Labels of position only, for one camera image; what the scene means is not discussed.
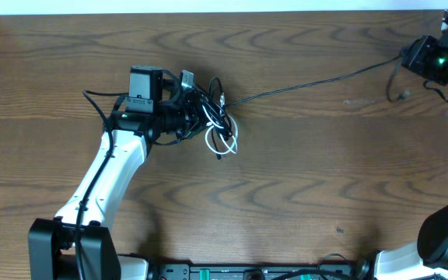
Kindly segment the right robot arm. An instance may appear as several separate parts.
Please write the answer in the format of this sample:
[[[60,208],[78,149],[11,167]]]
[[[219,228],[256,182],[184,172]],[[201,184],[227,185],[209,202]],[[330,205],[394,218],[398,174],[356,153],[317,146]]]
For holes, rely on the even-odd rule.
[[[422,77],[424,89],[448,103],[448,9],[441,36],[423,36],[404,47],[400,67]],[[448,279],[448,205],[428,216],[417,239],[395,250],[382,250],[371,264],[371,279]]]

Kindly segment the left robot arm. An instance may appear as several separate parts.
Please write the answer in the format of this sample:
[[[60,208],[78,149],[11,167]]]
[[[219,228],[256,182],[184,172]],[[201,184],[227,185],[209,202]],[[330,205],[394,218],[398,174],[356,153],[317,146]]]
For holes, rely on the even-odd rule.
[[[114,218],[137,169],[163,133],[178,144],[205,125],[192,72],[175,76],[154,66],[133,66],[126,93],[101,113],[98,152],[75,193],[52,219],[36,219],[28,234],[33,279],[154,279],[143,257],[118,254]]]

